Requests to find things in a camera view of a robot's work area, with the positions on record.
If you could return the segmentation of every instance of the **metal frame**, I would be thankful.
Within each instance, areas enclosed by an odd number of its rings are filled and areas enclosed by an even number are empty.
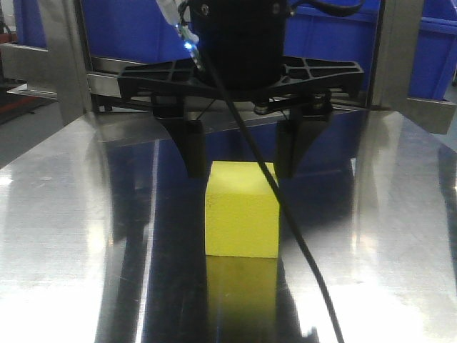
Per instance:
[[[457,105],[408,97],[423,3],[382,0],[369,92],[360,101],[341,103],[395,109],[428,131],[446,133]],[[94,96],[119,97],[116,74],[125,66],[139,63],[90,56],[80,0],[39,0],[39,8],[48,49],[0,46],[5,75],[28,81],[25,90],[22,87],[16,91],[58,97],[66,124],[96,111]]]

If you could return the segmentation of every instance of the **screw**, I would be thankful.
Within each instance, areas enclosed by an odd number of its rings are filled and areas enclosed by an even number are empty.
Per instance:
[[[201,13],[203,13],[204,16],[209,14],[209,7],[207,4],[201,5]]]
[[[281,10],[281,6],[277,2],[275,2],[273,4],[273,14],[279,14],[280,10]]]

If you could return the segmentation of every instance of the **blue bin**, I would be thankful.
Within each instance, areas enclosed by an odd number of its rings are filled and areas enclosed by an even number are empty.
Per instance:
[[[14,0],[17,39],[20,44],[46,47],[43,24],[36,0]]]
[[[354,4],[356,0],[328,0]],[[426,0],[410,96],[442,99],[457,64],[457,0]],[[145,63],[188,57],[153,0],[83,0],[91,53]],[[368,87],[380,0],[359,13],[334,18],[300,6],[289,20],[285,52],[317,59],[357,61]],[[14,0],[20,44],[46,46],[36,0]]]

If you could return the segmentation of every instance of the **metal surface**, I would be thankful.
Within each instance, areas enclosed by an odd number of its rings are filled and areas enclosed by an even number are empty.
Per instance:
[[[56,92],[46,49],[5,43],[0,52],[6,78],[27,81],[37,91]]]
[[[57,93],[53,91],[42,91],[30,87],[29,84],[22,84],[16,88],[8,90],[8,93],[24,95],[24,96],[37,96],[39,98],[59,100]]]
[[[106,57],[93,56],[91,58],[94,71],[118,74],[126,66],[138,66],[143,63],[135,61],[125,61],[123,59],[107,59]]]
[[[450,101],[408,98],[408,118],[428,132],[446,134],[457,105]]]
[[[251,160],[216,116],[210,159]],[[147,114],[99,120],[99,134],[79,119],[0,171],[1,342],[307,342],[313,327],[335,342],[284,223],[278,261],[205,258],[206,180],[186,177]],[[263,123],[251,131],[272,159]],[[400,114],[359,111],[336,115],[281,181],[347,342],[457,340],[456,168]]]
[[[79,0],[38,0],[43,21],[49,73],[68,124],[93,111],[86,73],[92,70]]]

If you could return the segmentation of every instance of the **black cable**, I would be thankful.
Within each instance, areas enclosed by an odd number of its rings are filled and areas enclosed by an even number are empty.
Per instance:
[[[227,107],[230,109],[230,112],[232,113],[236,123],[238,124],[240,132],[243,134],[244,139],[247,141],[249,147],[251,148],[251,151],[253,152],[254,156],[256,157],[257,164],[260,167],[261,171],[263,172],[263,175],[265,176],[266,181],[270,185],[270,187],[279,203],[281,211],[284,214],[286,221],[292,231],[292,234],[295,237],[295,240],[296,240],[298,246],[300,247],[300,250],[303,253],[306,261],[308,262],[308,264],[314,274],[314,277],[316,278],[316,281],[319,285],[319,289],[321,290],[321,293],[323,296],[323,300],[326,303],[328,315],[330,316],[330,320],[333,325],[333,330],[335,332],[338,343],[344,343],[344,338],[343,338],[343,334],[341,333],[341,328],[340,328],[340,324],[338,322],[338,317],[336,316],[335,309],[333,307],[333,302],[331,301],[331,297],[330,297],[330,294],[328,293],[328,289],[327,289],[326,283],[323,279],[322,273],[319,270],[317,263],[314,260],[314,257],[312,255],[312,253],[310,252],[308,246],[306,245],[303,237],[301,236],[300,229],[299,229],[297,223],[295,222],[295,219],[293,218],[292,212],[287,205],[284,195],[282,194],[282,191],[279,189],[279,186],[276,183],[276,180],[273,178],[273,175],[271,175],[270,171],[268,170],[265,160],[263,159],[262,154],[257,147],[256,141],[251,136],[251,134],[249,133],[249,130],[247,129],[246,125],[244,124],[244,121],[241,118],[241,115],[239,114],[238,109],[235,107],[235,104],[231,100],[230,94],[227,91],[226,87],[224,86],[224,83],[222,82],[221,77],[219,76],[219,73],[217,72],[216,68],[214,67],[211,59],[209,58],[208,54],[205,51],[201,51],[201,53],[202,53],[202,57],[204,58],[204,62],[206,64],[206,66],[209,68],[209,71],[213,77],[216,87],[220,91],[221,96],[224,99],[224,101],[227,103]]]
[[[188,6],[189,6],[189,0],[184,0],[178,6],[179,18],[181,18],[181,25],[184,25],[184,26],[187,25],[187,22],[184,18],[184,14],[186,13]]]
[[[215,101],[216,100],[213,99],[213,101],[209,103],[209,105],[199,114],[199,116],[195,120],[199,120],[201,118],[201,116],[203,116],[206,113],[206,111],[209,110],[209,108],[211,107],[212,104],[214,104]]]
[[[293,11],[302,4],[310,4],[313,7],[316,7],[319,11],[327,13],[331,16],[351,16],[358,12],[358,10],[365,4],[365,0],[360,0],[357,5],[354,6],[341,6],[328,4],[319,0],[298,0],[296,3],[291,5]]]

